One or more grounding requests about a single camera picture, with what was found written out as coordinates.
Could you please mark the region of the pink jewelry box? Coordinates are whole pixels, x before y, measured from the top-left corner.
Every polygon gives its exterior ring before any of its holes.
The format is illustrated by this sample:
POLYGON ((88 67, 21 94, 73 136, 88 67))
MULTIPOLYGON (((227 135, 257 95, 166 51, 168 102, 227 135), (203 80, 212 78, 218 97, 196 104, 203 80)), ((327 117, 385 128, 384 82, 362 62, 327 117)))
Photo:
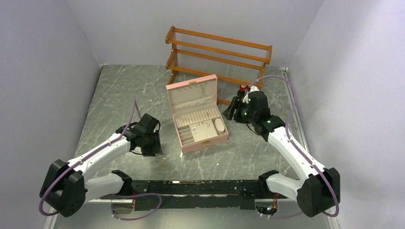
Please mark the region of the pink jewelry box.
POLYGON ((166 85, 181 151, 189 153, 228 140, 217 106, 215 74, 166 85))

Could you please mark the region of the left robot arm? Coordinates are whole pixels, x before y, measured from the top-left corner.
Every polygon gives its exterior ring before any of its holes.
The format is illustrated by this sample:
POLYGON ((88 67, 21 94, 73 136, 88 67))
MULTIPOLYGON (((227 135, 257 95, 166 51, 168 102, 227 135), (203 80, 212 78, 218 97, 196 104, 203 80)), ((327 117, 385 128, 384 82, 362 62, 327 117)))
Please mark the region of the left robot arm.
POLYGON ((56 214, 70 217, 85 203, 104 196, 129 198, 134 194, 132 178, 120 170, 95 178, 97 171, 108 163, 137 147, 142 156, 161 153, 160 121, 144 114, 138 122, 119 127, 107 140, 87 153, 64 162, 60 159, 51 163, 45 176, 39 196, 39 211, 50 216, 43 209, 44 203, 55 209, 56 214))

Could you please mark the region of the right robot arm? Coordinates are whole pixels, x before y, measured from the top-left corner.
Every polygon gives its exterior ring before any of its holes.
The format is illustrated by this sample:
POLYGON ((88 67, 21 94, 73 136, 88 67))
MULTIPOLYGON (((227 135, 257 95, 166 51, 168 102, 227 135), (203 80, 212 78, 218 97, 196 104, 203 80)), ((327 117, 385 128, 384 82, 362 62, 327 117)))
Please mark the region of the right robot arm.
POLYGON ((259 177, 258 192, 268 198, 280 194, 296 201, 308 217, 319 213, 331 216, 339 213, 340 174, 335 168, 326 168, 299 144, 280 117, 272 115, 267 96, 262 91, 239 90, 223 112, 227 120, 246 124, 256 135, 273 146, 290 164, 298 179, 286 177, 272 170, 259 177))

